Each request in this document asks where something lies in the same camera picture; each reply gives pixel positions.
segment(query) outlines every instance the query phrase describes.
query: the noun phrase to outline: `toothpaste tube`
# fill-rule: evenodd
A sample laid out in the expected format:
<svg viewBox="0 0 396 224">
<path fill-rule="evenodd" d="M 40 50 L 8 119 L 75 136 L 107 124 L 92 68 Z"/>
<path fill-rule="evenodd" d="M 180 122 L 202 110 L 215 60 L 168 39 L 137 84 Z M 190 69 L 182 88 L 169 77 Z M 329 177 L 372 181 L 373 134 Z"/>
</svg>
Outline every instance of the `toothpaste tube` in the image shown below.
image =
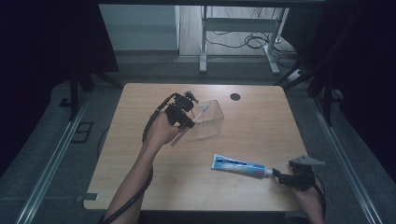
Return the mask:
<svg viewBox="0 0 396 224">
<path fill-rule="evenodd" d="M 267 169 L 264 165 L 238 161 L 218 154 L 213 157 L 212 170 L 249 175 L 256 178 L 268 177 L 273 173 L 271 169 Z"/>
</svg>

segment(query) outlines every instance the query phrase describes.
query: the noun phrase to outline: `wooden table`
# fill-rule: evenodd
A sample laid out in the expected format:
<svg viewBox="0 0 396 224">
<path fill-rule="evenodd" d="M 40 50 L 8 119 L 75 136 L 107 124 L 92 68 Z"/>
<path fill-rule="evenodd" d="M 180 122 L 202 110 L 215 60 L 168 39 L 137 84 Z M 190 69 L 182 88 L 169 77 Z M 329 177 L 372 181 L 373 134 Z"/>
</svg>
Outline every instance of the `wooden table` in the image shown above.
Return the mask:
<svg viewBox="0 0 396 224">
<path fill-rule="evenodd" d="M 306 154 L 285 93 L 273 86 L 128 84 L 112 120 L 89 193 L 88 209 L 107 209 L 141 148 L 149 116 L 173 92 L 192 91 L 200 101 L 218 100 L 221 132 L 195 139 L 188 132 L 175 146 L 164 146 L 143 210 L 299 211 L 287 187 L 274 178 L 256 179 L 211 170 L 214 154 L 250 161 L 288 173 L 288 161 Z M 239 101 L 231 99 L 238 93 Z"/>
</svg>

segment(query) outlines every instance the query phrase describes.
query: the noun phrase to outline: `black circle sticker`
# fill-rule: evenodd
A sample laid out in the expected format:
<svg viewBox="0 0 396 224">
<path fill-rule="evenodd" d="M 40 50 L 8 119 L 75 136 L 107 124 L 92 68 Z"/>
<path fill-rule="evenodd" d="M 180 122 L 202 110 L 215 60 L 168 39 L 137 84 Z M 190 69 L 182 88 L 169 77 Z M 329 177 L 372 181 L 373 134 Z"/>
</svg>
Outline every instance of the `black circle sticker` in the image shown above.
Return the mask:
<svg viewBox="0 0 396 224">
<path fill-rule="evenodd" d="M 238 93 L 233 93 L 230 95 L 231 99 L 234 101 L 238 101 L 241 99 L 241 96 Z"/>
</svg>

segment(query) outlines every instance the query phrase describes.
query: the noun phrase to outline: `black curtain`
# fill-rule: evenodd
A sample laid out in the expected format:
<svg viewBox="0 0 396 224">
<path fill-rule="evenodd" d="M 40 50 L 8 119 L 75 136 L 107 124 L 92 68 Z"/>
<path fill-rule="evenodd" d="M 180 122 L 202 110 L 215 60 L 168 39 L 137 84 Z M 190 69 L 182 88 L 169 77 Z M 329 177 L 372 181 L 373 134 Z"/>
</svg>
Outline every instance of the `black curtain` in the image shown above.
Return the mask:
<svg viewBox="0 0 396 224">
<path fill-rule="evenodd" d="M 395 9 L 381 1 L 364 6 L 337 55 L 334 82 L 346 118 L 396 182 Z"/>
<path fill-rule="evenodd" d="M 73 1 L 0 3 L 0 175 L 70 72 L 119 71 L 99 6 Z"/>
</svg>

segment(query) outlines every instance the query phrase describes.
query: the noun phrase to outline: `transparent plastic container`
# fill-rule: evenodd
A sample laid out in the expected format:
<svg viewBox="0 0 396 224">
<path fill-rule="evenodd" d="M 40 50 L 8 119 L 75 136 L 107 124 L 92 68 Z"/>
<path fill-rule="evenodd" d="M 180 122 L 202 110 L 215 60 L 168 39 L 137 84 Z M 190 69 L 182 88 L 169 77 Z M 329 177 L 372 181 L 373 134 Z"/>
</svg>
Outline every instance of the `transparent plastic container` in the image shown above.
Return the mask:
<svg viewBox="0 0 396 224">
<path fill-rule="evenodd" d="M 194 127 L 191 129 L 195 138 L 206 138 L 220 133 L 224 115 L 217 100 L 195 105 L 192 109 L 192 118 L 195 119 L 203 111 L 204 105 L 207 104 L 209 104 L 209 108 L 196 120 Z"/>
</svg>

